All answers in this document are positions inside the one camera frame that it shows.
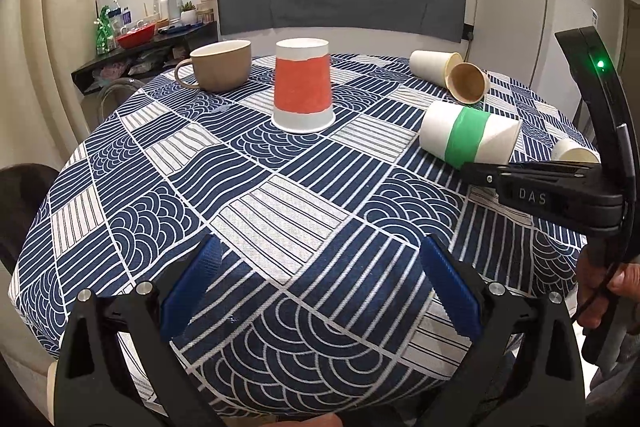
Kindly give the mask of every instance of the finger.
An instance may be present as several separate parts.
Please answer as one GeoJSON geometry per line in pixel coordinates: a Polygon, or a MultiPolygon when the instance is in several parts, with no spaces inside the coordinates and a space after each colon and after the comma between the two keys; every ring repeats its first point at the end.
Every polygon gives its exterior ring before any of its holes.
{"type": "MultiPolygon", "coordinates": [[[[592,294],[593,290],[590,288],[578,287],[578,304],[582,305],[592,294]]],[[[591,330],[597,328],[608,306],[609,299],[603,295],[598,295],[590,306],[578,316],[578,324],[591,330]]]]}
{"type": "Polygon", "coordinates": [[[589,261],[589,245],[584,247],[578,256],[578,263],[575,267],[575,276],[578,284],[597,288],[607,272],[605,267],[593,266],[589,261]]]}
{"type": "Polygon", "coordinates": [[[607,287],[616,295],[640,302],[640,264],[622,265],[607,287]]]}
{"type": "Polygon", "coordinates": [[[334,413],[325,414],[302,422],[305,427],[342,427],[342,421],[334,413]]]}

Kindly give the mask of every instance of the refrigerator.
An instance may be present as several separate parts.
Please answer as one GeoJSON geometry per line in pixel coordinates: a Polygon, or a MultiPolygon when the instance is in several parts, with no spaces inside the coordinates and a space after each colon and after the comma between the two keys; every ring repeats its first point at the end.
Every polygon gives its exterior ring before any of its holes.
{"type": "Polygon", "coordinates": [[[520,81],[573,120],[580,91],[555,33],[591,25],[585,0],[478,0],[467,60],[520,81]]]}

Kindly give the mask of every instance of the red paper cup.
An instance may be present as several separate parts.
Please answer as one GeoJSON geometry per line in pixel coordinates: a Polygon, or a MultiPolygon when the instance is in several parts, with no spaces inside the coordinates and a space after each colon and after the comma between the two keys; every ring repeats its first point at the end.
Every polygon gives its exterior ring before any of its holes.
{"type": "Polygon", "coordinates": [[[283,131],[319,132],[335,122],[329,43],[287,39],[276,44],[273,124],[283,131]]]}

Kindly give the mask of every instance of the blue and white patterned tablecloth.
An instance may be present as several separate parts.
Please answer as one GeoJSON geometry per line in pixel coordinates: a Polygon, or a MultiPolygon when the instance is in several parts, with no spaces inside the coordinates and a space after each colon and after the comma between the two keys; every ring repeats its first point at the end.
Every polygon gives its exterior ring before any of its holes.
{"type": "MultiPolygon", "coordinates": [[[[448,92],[406,58],[333,55],[331,76],[337,118],[319,134],[270,123],[273,57],[221,95],[158,76],[98,127],[50,190],[10,288],[49,352],[81,289],[128,292],[211,232],[222,267],[174,347],[224,414],[362,407],[450,377],[469,342],[423,275],[425,233],[513,289],[569,292],[583,238],[497,204],[418,147],[425,109],[448,92]]],[[[566,136],[585,144],[522,84],[491,81],[476,107],[522,120],[513,160],[546,160],[566,136]]]]}

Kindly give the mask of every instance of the white paper cup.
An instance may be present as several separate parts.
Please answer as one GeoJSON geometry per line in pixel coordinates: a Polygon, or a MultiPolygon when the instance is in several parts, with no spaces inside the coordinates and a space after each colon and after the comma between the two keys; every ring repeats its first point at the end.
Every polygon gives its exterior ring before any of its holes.
{"type": "Polygon", "coordinates": [[[420,147],[460,169],[466,162],[506,165],[521,127],[520,120],[437,100],[420,126],[420,147]]]}
{"type": "Polygon", "coordinates": [[[571,138],[562,138],[551,151],[552,162],[600,163],[599,156],[571,138]]]}
{"type": "Polygon", "coordinates": [[[418,78],[446,88],[449,73],[455,65],[461,62],[462,56],[459,53],[417,50],[409,58],[409,68],[418,78]]]}
{"type": "Polygon", "coordinates": [[[295,134],[319,132],[335,122],[327,41],[303,38],[276,44],[271,121],[295,134]]]}
{"type": "Polygon", "coordinates": [[[487,74],[469,62],[456,64],[447,77],[447,89],[462,103],[479,102],[490,87],[487,74]]]}

